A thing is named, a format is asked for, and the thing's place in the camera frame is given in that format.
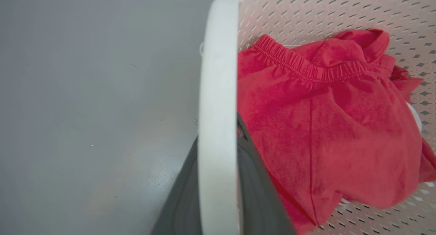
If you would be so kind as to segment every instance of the red fabric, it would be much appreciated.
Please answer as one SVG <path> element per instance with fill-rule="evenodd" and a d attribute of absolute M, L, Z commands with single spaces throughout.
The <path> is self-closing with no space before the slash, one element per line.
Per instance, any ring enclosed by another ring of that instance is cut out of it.
<path fill-rule="evenodd" d="M 238 111 L 299 234 L 342 197 L 387 208 L 435 178 L 405 103 L 421 80 L 394 66 L 388 42 L 354 30 L 290 50 L 264 35 L 239 54 Z"/>

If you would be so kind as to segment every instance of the elastic waistband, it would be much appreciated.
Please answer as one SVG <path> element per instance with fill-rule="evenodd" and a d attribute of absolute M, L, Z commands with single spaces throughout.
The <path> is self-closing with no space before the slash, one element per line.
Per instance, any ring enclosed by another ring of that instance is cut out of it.
<path fill-rule="evenodd" d="M 285 48 L 268 35 L 263 35 L 253 46 L 269 59 L 312 82 L 330 83 L 362 75 L 365 71 L 379 73 L 374 66 L 361 61 L 347 61 L 337 66 L 315 66 L 299 53 Z"/>

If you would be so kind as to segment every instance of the floor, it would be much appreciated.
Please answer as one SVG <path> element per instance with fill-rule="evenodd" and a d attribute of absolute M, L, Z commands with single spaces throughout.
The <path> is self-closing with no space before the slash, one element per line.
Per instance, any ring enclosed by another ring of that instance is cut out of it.
<path fill-rule="evenodd" d="M 0 234 L 148 234 L 212 0 L 0 0 Z"/>

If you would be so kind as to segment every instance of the perforated basket wall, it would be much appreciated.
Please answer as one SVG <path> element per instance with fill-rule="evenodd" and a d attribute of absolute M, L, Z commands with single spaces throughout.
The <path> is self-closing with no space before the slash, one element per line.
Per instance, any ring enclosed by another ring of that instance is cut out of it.
<path fill-rule="evenodd" d="M 436 0 L 242 0 L 240 51 L 268 34 L 285 46 L 330 38 L 347 29 L 390 33 L 387 53 L 397 65 L 425 81 L 413 92 L 422 135 L 436 146 Z M 338 206 L 310 234 L 435 234 L 436 187 L 420 184 L 407 200 L 388 210 L 363 204 Z"/>

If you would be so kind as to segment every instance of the red clothing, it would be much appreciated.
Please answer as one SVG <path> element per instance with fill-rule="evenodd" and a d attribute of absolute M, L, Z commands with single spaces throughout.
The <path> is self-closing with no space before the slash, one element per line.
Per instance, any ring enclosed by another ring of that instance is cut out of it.
<path fill-rule="evenodd" d="M 394 66 L 388 42 L 354 30 L 290 50 L 264 35 L 239 54 L 238 111 L 299 234 L 341 198 L 387 208 L 416 189 L 420 166 L 434 178 L 405 102 L 422 80 Z"/>

